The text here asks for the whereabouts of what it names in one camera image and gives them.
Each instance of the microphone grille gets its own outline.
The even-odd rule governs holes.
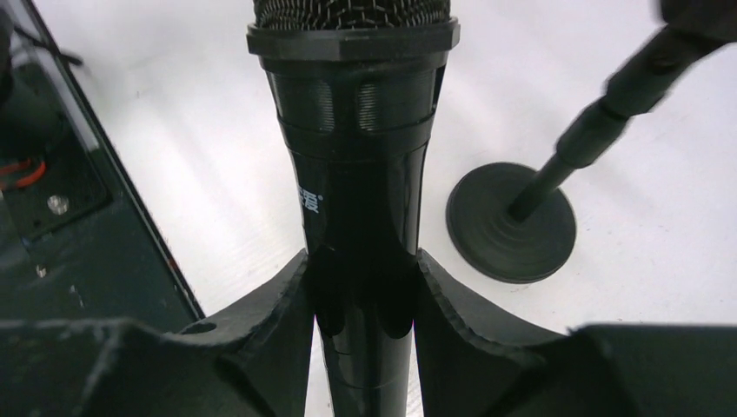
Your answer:
[[[343,30],[423,26],[450,20],[450,0],[254,0],[256,26]]]

